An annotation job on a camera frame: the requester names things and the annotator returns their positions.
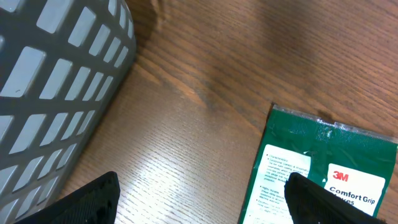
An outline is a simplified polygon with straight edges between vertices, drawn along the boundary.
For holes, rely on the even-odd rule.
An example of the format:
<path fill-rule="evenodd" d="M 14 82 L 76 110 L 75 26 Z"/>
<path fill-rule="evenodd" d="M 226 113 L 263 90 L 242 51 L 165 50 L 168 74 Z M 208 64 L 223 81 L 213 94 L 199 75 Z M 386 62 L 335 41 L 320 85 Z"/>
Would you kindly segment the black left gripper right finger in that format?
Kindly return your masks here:
<path fill-rule="evenodd" d="M 284 197 L 294 224 L 386 224 L 297 172 L 285 182 Z"/>

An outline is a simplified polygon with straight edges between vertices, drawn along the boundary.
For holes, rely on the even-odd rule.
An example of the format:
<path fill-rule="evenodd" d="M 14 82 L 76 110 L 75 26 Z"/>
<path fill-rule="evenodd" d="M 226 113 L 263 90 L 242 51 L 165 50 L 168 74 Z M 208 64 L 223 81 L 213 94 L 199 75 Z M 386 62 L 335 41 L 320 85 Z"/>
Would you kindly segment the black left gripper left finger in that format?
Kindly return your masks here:
<path fill-rule="evenodd" d="M 16 224 L 114 224 L 120 192 L 117 173 L 109 171 Z"/>

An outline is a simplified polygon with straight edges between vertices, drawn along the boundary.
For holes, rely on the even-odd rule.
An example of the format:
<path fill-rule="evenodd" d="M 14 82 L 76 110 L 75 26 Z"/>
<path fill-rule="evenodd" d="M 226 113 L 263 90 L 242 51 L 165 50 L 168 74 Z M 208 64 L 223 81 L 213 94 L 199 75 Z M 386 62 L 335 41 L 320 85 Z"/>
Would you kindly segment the green white package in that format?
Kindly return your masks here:
<path fill-rule="evenodd" d="M 291 223 L 284 185 L 293 172 L 376 217 L 396 154 L 392 137 L 273 105 L 239 222 Z"/>

